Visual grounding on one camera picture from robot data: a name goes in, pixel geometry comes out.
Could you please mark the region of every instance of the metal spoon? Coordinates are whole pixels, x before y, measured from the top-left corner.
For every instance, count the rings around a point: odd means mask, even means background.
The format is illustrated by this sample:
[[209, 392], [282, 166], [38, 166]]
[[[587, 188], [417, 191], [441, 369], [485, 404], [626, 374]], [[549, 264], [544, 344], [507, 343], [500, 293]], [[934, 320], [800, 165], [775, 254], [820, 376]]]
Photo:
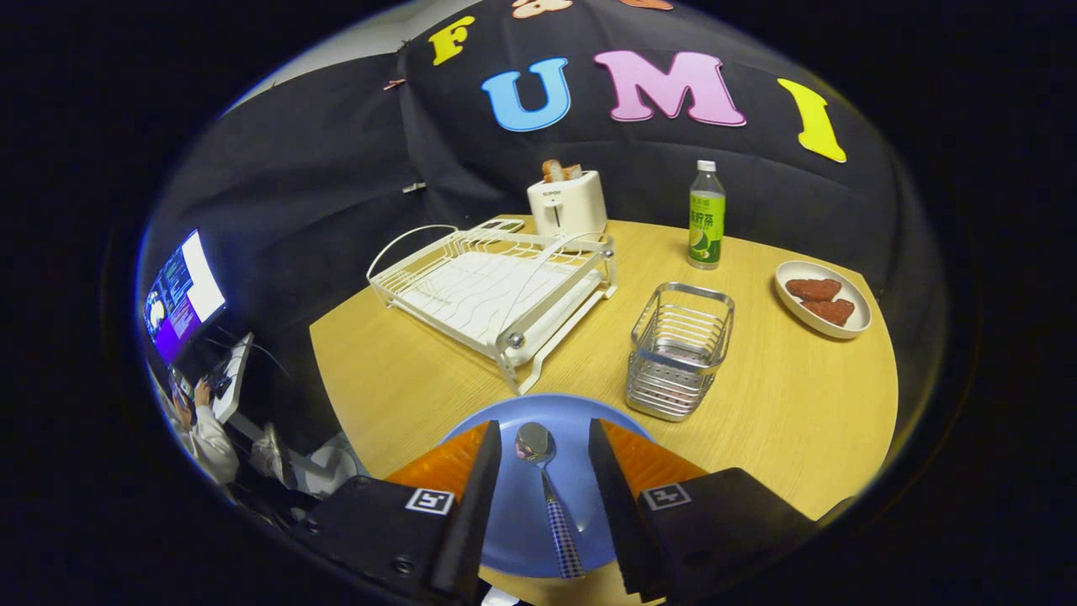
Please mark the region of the metal spoon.
[[576, 541], [572, 538], [572, 530], [564, 519], [564, 510], [554, 493], [554, 488], [546, 475], [546, 464], [554, 459], [554, 435], [538, 423], [524, 423], [516, 433], [516, 456], [532, 463], [542, 474], [542, 488], [546, 494], [546, 518], [554, 535], [554, 550], [557, 552], [557, 566], [562, 579], [574, 579], [584, 576], [584, 567], [576, 552]]

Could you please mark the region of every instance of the computer screen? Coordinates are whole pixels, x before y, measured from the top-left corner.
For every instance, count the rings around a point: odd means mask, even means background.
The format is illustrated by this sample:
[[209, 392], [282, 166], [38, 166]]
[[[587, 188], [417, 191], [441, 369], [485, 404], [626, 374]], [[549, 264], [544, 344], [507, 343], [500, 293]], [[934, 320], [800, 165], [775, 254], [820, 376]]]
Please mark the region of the computer screen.
[[166, 365], [171, 365], [198, 327], [224, 308], [198, 229], [165, 260], [145, 297], [142, 318], [150, 339]]

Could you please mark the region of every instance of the green tea bottle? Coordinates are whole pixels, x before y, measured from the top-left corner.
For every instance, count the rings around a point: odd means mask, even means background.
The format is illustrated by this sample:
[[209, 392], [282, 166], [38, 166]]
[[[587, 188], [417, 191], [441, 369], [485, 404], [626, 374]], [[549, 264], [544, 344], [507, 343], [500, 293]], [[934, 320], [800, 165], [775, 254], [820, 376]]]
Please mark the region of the green tea bottle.
[[726, 189], [714, 175], [714, 163], [696, 163], [699, 174], [688, 194], [688, 264], [713, 269], [722, 257], [722, 236], [726, 225]]

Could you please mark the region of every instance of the letter m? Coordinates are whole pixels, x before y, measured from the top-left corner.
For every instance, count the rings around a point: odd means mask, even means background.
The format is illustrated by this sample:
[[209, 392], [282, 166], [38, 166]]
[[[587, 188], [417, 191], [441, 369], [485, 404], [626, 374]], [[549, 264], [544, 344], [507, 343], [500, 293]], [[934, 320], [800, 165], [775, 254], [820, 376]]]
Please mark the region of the letter m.
[[595, 62], [610, 70], [617, 107], [610, 115], [621, 122], [649, 119], [654, 110], [643, 104], [647, 96], [667, 117], [676, 117], [688, 90], [695, 101], [688, 115], [698, 122], [723, 126], [743, 126], [744, 115], [733, 107], [718, 68], [717, 57], [702, 53], [677, 53], [669, 73], [663, 73], [632, 51], [610, 51], [595, 55]]

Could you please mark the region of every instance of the white plate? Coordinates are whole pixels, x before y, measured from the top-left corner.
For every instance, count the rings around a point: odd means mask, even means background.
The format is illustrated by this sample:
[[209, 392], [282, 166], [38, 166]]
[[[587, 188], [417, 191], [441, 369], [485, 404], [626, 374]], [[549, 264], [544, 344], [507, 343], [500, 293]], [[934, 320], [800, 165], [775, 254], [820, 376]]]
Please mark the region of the white plate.
[[[845, 322], [844, 327], [828, 323], [809, 312], [807, 308], [800, 305], [800, 297], [789, 294], [789, 290], [785, 287], [785, 282], [789, 280], [823, 280], [826, 278], [841, 282], [841, 290], [838, 291], [833, 300], [844, 298], [852, 301], [852, 305], [856, 307], [853, 315], [849, 316], [849, 320]], [[779, 265], [774, 271], [774, 281], [778, 282], [778, 296], [782, 299], [782, 302], [785, 302], [785, 307], [796, 318], [800, 319], [800, 322], [823, 335], [834, 337], [835, 339], [855, 339], [871, 326], [871, 308], [868, 307], [867, 298], [864, 297], [864, 294], [853, 282], [830, 268], [817, 263], [809, 263], [808, 260], [786, 260]]]

